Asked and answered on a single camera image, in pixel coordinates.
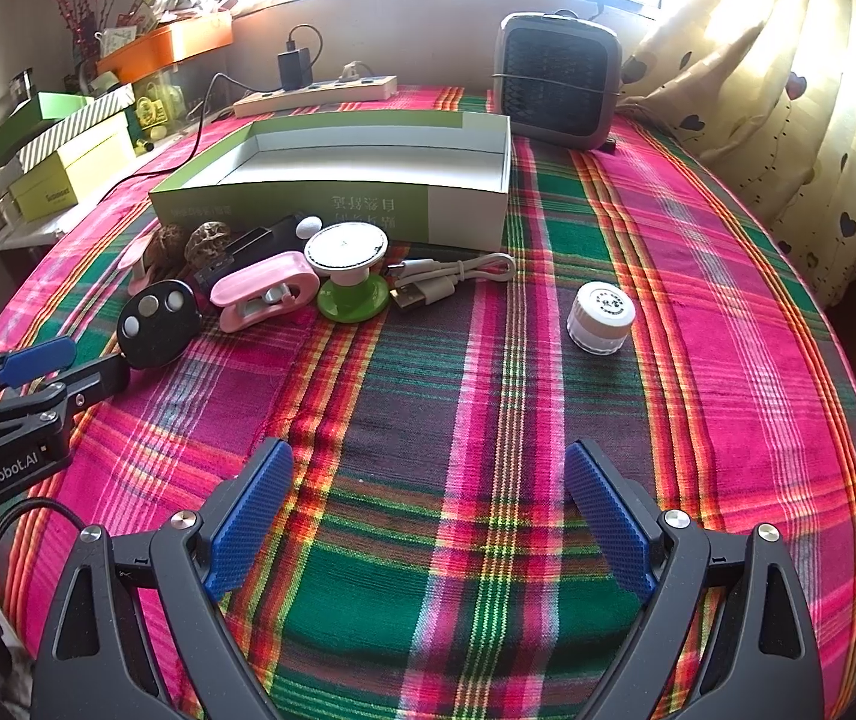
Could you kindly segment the black rectangular device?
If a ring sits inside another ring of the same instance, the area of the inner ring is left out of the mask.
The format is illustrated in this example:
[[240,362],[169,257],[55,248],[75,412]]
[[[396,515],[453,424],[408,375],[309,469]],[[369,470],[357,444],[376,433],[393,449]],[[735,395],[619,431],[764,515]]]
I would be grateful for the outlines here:
[[234,271],[243,270],[246,266],[254,265],[288,250],[301,252],[306,241],[296,238],[295,227],[304,216],[306,215],[296,213],[296,215],[285,216],[273,226],[250,229],[236,241],[231,242],[215,263],[195,271],[193,284],[199,288],[200,293],[208,296],[216,281],[226,278]]

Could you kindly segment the grey portable heater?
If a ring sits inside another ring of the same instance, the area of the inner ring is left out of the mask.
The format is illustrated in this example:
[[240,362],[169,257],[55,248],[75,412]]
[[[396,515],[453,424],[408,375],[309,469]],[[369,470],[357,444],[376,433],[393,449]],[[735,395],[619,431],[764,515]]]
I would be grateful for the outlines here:
[[620,68],[611,29],[571,11],[511,13],[496,39],[492,111],[522,137],[599,148],[609,140]]

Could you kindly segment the cream heart curtain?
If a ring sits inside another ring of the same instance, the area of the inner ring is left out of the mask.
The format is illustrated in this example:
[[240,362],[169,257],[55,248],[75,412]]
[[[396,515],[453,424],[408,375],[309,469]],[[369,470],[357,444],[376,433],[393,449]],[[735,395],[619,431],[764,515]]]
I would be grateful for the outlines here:
[[618,109],[675,138],[835,304],[856,280],[856,0],[663,7]]

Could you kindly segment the green box lid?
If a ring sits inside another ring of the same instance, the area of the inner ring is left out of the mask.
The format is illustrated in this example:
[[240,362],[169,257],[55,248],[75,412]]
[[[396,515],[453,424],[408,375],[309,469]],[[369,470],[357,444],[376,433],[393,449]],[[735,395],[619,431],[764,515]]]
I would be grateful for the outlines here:
[[89,96],[41,91],[0,124],[0,167],[32,138],[91,103]]

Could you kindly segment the black charger adapter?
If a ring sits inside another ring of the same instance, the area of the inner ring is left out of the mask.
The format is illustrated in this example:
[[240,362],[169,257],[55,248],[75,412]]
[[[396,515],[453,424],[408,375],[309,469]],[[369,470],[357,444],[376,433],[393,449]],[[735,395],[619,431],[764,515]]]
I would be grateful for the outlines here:
[[311,52],[307,47],[290,47],[280,52],[277,55],[277,64],[283,91],[306,88],[314,82]]

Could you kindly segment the yellow green shoebox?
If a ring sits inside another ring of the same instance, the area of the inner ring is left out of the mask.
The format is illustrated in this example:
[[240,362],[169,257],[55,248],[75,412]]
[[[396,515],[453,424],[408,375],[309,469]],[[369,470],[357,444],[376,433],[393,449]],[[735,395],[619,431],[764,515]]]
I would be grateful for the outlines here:
[[24,221],[40,220],[85,200],[133,163],[128,117],[119,112],[58,146],[50,133],[23,146],[10,193]]

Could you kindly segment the beige plug on strip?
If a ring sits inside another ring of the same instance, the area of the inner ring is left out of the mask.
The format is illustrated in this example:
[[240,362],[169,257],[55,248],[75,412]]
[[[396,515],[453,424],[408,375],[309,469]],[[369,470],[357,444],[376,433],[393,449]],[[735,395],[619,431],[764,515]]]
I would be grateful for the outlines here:
[[340,83],[369,82],[375,74],[363,60],[350,60],[343,66],[339,75]]

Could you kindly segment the green white cardboard box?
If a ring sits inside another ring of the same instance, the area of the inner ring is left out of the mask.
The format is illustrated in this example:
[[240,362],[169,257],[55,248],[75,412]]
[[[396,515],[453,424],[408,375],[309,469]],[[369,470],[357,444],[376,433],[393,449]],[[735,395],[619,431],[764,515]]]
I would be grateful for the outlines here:
[[392,241],[496,250],[508,213],[510,119],[366,109],[252,121],[149,191],[163,224],[238,232],[291,213],[368,221]]

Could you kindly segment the beige power strip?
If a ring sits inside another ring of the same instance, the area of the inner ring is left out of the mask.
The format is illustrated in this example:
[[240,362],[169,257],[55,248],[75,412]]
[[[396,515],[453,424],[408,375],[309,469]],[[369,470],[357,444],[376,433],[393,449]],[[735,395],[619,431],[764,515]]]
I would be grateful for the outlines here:
[[233,104],[236,117],[256,117],[279,110],[298,107],[327,106],[327,104],[368,103],[386,101],[399,91],[396,75],[363,76],[355,80],[316,82],[293,91],[252,93]]

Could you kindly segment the pink cable winder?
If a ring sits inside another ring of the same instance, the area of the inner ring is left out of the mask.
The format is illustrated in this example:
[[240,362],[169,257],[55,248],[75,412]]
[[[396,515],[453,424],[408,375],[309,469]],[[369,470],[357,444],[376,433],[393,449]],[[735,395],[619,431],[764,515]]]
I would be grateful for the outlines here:
[[298,250],[282,252],[229,273],[211,288],[210,302],[220,309],[225,333],[291,314],[318,294],[321,280]]

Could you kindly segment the plaid bed cloth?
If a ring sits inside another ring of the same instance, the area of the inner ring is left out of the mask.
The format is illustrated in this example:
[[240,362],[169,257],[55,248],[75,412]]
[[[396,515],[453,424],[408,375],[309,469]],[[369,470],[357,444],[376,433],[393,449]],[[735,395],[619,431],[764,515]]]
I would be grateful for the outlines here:
[[[703,167],[630,121],[612,151],[517,140],[508,283],[339,325],[225,335],[78,422],[73,460],[0,557],[37,645],[76,522],[122,535],[199,505],[268,436],[295,479],[226,598],[290,718],[567,718],[633,622],[563,484],[594,440],[713,530],[773,523],[806,592],[825,711],[856,694],[856,382],[819,304]],[[584,283],[633,299],[609,356],[567,332]]]

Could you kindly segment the brown walnut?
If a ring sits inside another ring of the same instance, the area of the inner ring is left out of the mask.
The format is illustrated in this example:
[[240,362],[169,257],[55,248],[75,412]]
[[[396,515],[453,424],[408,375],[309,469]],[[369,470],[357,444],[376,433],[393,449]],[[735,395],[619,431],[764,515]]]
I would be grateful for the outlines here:
[[176,268],[185,262],[188,232],[179,224],[163,224],[153,234],[153,263],[160,268]]
[[233,238],[231,227],[222,221],[205,221],[188,234],[184,259],[192,270],[202,270],[215,263]]

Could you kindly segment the black oval remote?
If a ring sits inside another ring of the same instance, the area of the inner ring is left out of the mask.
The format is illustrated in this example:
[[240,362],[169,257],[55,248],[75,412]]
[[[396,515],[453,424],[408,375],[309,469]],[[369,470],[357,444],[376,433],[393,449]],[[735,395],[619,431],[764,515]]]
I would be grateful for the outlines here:
[[200,333],[202,314],[185,281],[161,280],[131,296],[117,320],[120,353],[143,371],[176,361]]

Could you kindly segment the green white cable spool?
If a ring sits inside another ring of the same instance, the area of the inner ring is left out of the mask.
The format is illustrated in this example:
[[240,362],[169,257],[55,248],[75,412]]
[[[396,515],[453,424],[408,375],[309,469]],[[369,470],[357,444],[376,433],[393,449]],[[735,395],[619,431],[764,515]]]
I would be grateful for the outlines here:
[[360,323],[387,307],[389,286],[379,267],[389,249],[386,232],[366,221],[325,226],[304,246],[303,254],[324,282],[319,312],[337,323]]

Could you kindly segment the yellow toy figure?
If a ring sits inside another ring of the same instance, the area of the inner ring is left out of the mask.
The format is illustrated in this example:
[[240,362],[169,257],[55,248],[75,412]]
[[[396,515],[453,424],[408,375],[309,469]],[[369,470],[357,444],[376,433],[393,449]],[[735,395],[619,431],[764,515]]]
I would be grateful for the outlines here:
[[133,91],[135,115],[150,142],[159,142],[184,126],[187,106],[179,86],[138,82]]

